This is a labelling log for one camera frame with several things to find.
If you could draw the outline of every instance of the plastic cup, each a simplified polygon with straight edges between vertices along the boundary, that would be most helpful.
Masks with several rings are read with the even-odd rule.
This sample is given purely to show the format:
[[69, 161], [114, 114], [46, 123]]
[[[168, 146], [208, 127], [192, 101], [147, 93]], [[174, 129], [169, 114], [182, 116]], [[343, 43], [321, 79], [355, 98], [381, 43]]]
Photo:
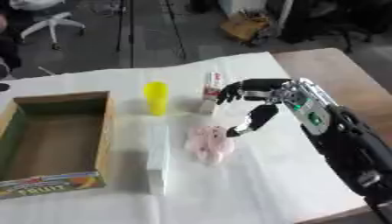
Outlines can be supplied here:
[[168, 92], [168, 87], [163, 82], [150, 82], [144, 86], [144, 96], [152, 115], [162, 116], [166, 113]]

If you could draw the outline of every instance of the cardboard box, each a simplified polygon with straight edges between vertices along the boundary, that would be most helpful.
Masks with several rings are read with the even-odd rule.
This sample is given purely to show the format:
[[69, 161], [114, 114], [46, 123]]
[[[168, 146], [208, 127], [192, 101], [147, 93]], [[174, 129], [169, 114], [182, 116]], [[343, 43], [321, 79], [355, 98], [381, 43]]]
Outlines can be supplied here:
[[269, 25], [270, 21], [267, 17], [250, 18], [242, 12], [238, 12], [221, 24], [220, 28], [228, 35], [246, 42], [250, 41], [258, 31]]
[[15, 98], [0, 117], [0, 199], [105, 186], [109, 92]]

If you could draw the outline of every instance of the robotic hand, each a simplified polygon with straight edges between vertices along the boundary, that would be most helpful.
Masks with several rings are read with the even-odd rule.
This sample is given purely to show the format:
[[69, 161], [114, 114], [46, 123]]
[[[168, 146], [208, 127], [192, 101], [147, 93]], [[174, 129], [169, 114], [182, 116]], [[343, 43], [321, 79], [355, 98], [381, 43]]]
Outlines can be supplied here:
[[262, 105], [250, 111], [243, 124], [229, 129], [228, 137], [258, 130], [282, 103], [302, 123], [302, 131], [336, 174], [372, 209], [392, 200], [392, 150], [319, 86], [307, 79], [244, 80], [223, 88], [217, 103], [234, 98], [262, 101]]
[[261, 128], [267, 121], [277, 114], [276, 104], [280, 103], [277, 91], [282, 88], [289, 79], [252, 79], [230, 84], [222, 89], [218, 96], [217, 104], [224, 101], [232, 102], [235, 98], [245, 101], [261, 101], [263, 104], [248, 114], [245, 123], [228, 130], [228, 137], [238, 137], [250, 131]]

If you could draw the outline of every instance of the office chair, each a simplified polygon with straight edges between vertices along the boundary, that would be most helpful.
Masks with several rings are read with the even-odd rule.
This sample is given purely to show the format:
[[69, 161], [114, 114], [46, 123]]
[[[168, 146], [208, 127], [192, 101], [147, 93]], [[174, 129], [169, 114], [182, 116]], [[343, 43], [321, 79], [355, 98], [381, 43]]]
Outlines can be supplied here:
[[315, 36], [338, 33], [346, 41], [346, 53], [353, 51], [350, 33], [357, 32], [365, 36], [364, 42], [371, 42], [373, 33], [359, 27], [352, 20], [353, 5], [350, 1], [313, 1], [312, 12], [308, 20], [308, 39]]
[[[57, 4], [63, 4], [65, 0], [10, 0], [10, 6], [15, 10], [22, 11], [43, 11], [49, 9]], [[71, 17], [71, 12], [62, 12], [56, 15], [50, 16], [48, 19], [37, 22], [21, 32], [20, 38], [25, 41], [25, 38], [30, 34], [49, 27], [49, 31], [52, 38], [52, 49], [60, 50], [60, 45], [57, 41], [56, 26], [57, 25], [70, 25], [80, 28], [80, 35], [84, 34], [86, 26], [79, 22], [67, 19]]]

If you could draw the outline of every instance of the pink plush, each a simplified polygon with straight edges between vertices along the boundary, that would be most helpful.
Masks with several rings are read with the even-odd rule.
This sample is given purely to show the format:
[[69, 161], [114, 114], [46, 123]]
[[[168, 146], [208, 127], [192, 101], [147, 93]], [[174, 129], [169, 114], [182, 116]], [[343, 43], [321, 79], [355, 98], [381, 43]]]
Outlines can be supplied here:
[[226, 137], [226, 131], [220, 126], [191, 129], [185, 147], [195, 153], [199, 160], [218, 164], [235, 149], [235, 143]]

